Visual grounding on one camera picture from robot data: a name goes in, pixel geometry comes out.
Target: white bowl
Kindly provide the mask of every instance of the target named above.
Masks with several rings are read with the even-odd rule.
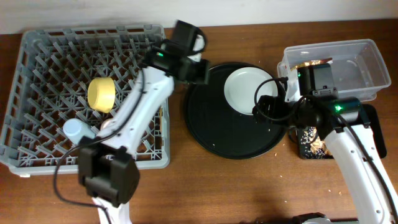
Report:
[[[253,67],[240,68],[234,71],[225,81],[224,95],[228,104],[237,112],[252,115],[254,94],[257,87],[272,78],[267,72]],[[262,95],[277,96],[278,88],[275,82],[263,85],[257,94],[257,100]]]

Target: round black tray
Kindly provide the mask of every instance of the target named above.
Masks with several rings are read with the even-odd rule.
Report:
[[[259,156],[270,151],[286,133],[281,126],[256,123],[253,116],[235,111],[226,101],[225,81],[243,67],[256,66],[225,63],[212,67],[209,85],[193,85],[185,97],[185,122],[193,137],[205,149],[228,159]]]

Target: wooden table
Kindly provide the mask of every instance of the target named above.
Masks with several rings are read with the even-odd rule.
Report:
[[[379,113],[388,155],[383,164],[398,189],[398,20],[311,22],[253,26],[204,27],[213,65],[247,62],[275,75],[288,46],[337,40],[372,39],[389,70],[392,85],[370,102]],[[0,36],[0,112],[4,117],[21,35]],[[136,223],[239,223],[291,218],[322,212],[330,218],[354,218],[356,212],[334,160],[302,160],[287,137],[271,152],[234,161],[204,150],[185,127],[183,94],[170,97],[171,163],[142,170],[131,200]],[[0,166],[0,222],[98,223],[98,213],[60,202],[52,176],[28,179]],[[74,200],[90,202],[76,175],[62,175],[59,186]]]

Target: gray dish rack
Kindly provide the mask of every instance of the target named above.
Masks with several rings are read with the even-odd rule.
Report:
[[[164,38],[159,25],[26,32],[2,126],[0,162],[21,177],[52,174],[59,158],[73,147],[62,131],[64,122],[78,118],[97,133],[134,86],[145,52]],[[116,100],[108,114],[88,106],[87,88],[95,77],[114,80]],[[169,164],[168,133],[165,101],[137,149],[139,169]],[[76,173],[77,162],[72,154],[61,165],[60,174]]]

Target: yellow bowl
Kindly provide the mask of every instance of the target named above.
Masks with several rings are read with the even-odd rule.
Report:
[[[109,113],[114,104],[115,94],[112,78],[95,78],[88,86],[88,104],[94,110]]]

